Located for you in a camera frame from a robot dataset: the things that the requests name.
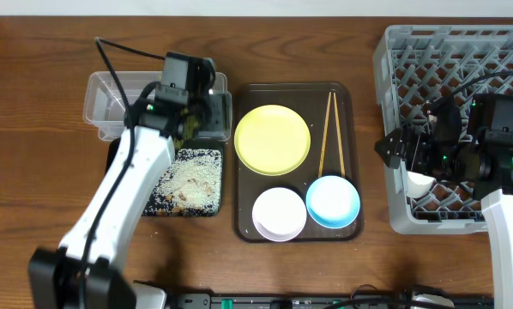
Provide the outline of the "white cup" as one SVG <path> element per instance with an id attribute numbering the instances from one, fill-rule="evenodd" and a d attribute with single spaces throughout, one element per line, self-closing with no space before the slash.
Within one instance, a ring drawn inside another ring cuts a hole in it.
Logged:
<path id="1" fill-rule="evenodd" d="M 421 198 L 431 189 L 435 179 L 421 173 L 407 173 L 407 197 Z"/>

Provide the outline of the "white bowl with rice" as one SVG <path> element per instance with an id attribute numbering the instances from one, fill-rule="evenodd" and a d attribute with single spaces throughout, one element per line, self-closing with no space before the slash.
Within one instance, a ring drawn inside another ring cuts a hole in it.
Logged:
<path id="1" fill-rule="evenodd" d="M 265 239 L 287 242 L 304 229 L 307 211 L 305 202 L 295 191 L 274 187 L 258 196 L 251 217 L 254 227 Z"/>

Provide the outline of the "green yellow snack wrapper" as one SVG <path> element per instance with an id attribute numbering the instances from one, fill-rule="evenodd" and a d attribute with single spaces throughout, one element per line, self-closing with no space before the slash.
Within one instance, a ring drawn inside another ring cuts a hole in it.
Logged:
<path id="1" fill-rule="evenodd" d="M 205 122 L 205 113 L 202 111 L 187 112 L 184 117 L 183 139 L 193 139 Z"/>

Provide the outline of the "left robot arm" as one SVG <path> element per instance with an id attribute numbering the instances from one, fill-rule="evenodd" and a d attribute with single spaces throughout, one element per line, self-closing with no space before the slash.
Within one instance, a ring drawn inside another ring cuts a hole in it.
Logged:
<path id="1" fill-rule="evenodd" d="M 148 199 L 179 143 L 212 131 L 214 61 L 166 54 L 163 74 L 133 104 L 117 153 L 92 201 L 55 251 L 37 249 L 28 276 L 37 308 L 163 308 L 166 292 L 129 283 L 123 268 Z"/>

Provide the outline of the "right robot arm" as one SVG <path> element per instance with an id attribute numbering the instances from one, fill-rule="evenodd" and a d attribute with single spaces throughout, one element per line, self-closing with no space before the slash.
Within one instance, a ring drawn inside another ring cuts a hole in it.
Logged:
<path id="1" fill-rule="evenodd" d="M 430 113 L 432 133 L 397 128 L 374 149 L 389 168 L 473 184 L 491 245 L 494 306 L 513 308 L 513 95 L 476 94 L 467 124 L 446 97 Z"/>

